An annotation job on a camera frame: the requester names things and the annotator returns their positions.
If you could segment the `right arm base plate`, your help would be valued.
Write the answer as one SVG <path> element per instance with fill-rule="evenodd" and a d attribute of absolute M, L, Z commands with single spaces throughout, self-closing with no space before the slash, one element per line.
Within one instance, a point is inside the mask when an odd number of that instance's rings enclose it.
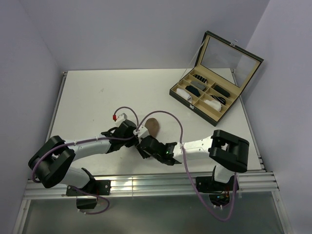
<path fill-rule="evenodd" d="M 212 176 L 198 176 L 195 178 L 195 184 L 200 193 L 232 191 L 234 188 L 234 176 L 227 183 L 214 181 Z"/>

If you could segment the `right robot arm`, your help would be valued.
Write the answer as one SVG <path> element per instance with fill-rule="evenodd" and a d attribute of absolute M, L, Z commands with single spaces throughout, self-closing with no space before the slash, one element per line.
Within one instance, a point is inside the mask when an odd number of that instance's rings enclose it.
<path fill-rule="evenodd" d="M 151 156 L 168 166 L 182 164 L 186 159 L 212 159 L 216 165 L 211 185 L 216 190 L 222 190 L 234 173 L 248 170 L 249 142 L 223 130 L 215 130 L 213 135 L 201 140 L 166 144 L 149 135 L 146 129 L 134 130 L 133 133 L 143 158 Z"/>

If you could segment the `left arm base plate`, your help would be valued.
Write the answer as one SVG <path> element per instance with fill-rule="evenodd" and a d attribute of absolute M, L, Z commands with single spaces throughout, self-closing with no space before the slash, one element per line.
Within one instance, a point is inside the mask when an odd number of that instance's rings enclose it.
<path fill-rule="evenodd" d="M 95 180 L 89 182 L 83 188 L 76 190 L 73 186 L 68 186 L 66 196 L 84 196 L 84 195 L 109 195 L 111 188 L 110 180 Z"/>

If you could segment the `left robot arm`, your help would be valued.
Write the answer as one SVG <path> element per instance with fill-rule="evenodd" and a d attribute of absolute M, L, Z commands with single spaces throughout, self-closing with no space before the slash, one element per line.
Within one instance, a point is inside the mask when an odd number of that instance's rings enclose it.
<path fill-rule="evenodd" d="M 72 162 L 88 156 L 109 154 L 123 146 L 133 146 L 136 141 L 133 131 L 136 127 L 132 121 L 124 120 L 95 138 L 69 142 L 60 136 L 53 136 L 29 160 L 31 178 L 45 188 L 66 184 L 89 195 L 95 188 L 94 177 L 85 168 L 71 166 Z"/>

